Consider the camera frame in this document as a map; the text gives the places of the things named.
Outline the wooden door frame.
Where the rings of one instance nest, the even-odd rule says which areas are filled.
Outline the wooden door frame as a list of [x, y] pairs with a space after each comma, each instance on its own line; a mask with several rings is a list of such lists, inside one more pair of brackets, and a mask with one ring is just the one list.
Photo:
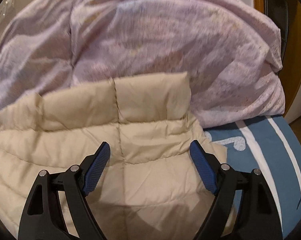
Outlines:
[[253, 6], [281, 31], [283, 68], [278, 75], [285, 93], [284, 118], [292, 123], [301, 116], [301, 0], [253, 0]]

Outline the white wall socket panel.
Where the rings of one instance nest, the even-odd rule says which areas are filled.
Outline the white wall socket panel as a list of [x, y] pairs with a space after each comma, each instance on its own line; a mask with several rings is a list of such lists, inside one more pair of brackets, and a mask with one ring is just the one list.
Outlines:
[[0, 17], [4, 19], [15, 10], [15, 0], [3, 0], [0, 4]]

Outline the blue white-striped bed sheet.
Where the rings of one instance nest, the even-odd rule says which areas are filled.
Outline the blue white-striped bed sheet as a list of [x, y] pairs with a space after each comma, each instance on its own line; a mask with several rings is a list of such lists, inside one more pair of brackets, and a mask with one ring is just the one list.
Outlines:
[[287, 237], [301, 220], [301, 144], [283, 116], [258, 116], [204, 132], [227, 148], [227, 163], [235, 170], [261, 170]]

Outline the beige quilted down jacket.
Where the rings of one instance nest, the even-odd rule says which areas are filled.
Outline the beige quilted down jacket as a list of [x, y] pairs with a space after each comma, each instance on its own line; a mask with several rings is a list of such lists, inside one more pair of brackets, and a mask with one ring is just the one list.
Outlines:
[[193, 140], [222, 163], [189, 109], [187, 74], [87, 83], [20, 98], [0, 111], [0, 219], [14, 236], [41, 170], [63, 172], [110, 145], [87, 197], [108, 239], [193, 239], [214, 196], [189, 155]]

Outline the lilac floral duvet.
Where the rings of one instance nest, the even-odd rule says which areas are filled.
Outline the lilac floral duvet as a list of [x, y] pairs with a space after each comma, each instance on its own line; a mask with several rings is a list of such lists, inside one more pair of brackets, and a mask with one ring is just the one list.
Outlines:
[[281, 33], [241, 0], [34, 0], [0, 38], [0, 110], [30, 93], [187, 72], [202, 127], [283, 114]]

